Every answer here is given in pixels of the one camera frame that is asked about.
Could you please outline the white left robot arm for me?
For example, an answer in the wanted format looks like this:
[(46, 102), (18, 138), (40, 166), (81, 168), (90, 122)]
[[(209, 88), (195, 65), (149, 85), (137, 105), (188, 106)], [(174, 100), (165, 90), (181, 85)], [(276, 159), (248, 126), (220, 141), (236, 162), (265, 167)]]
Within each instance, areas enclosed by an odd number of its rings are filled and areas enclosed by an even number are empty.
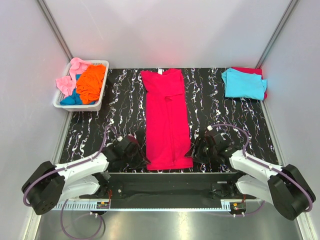
[(41, 163), (22, 186), (22, 200), (43, 215), (68, 199), (109, 197), (109, 171), (122, 167), (136, 170), (150, 163), (133, 136), (118, 137), (85, 158), (64, 164)]

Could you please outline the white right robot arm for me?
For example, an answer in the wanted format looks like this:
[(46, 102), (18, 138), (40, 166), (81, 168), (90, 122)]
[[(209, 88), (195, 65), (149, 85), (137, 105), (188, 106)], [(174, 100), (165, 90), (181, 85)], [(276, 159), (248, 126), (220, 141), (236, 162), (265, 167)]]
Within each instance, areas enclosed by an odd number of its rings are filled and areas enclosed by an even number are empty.
[(284, 218), (295, 220), (312, 209), (316, 196), (300, 171), (287, 166), (264, 162), (239, 146), (224, 140), (220, 133), (210, 130), (198, 137), (186, 153), (194, 162), (215, 161), (236, 171), (233, 182), (227, 185), (228, 195), (239, 198), (249, 195), (272, 204)]

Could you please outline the magenta t shirt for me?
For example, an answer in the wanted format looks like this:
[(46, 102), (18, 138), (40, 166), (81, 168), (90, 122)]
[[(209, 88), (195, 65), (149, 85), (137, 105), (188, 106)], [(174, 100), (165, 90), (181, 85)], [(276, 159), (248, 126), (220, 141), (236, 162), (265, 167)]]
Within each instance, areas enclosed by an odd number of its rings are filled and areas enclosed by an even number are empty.
[(171, 68), (162, 74), (148, 70), (140, 74), (146, 89), (147, 170), (193, 167), (193, 159), (186, 156), (191, 139), (182, 71)]

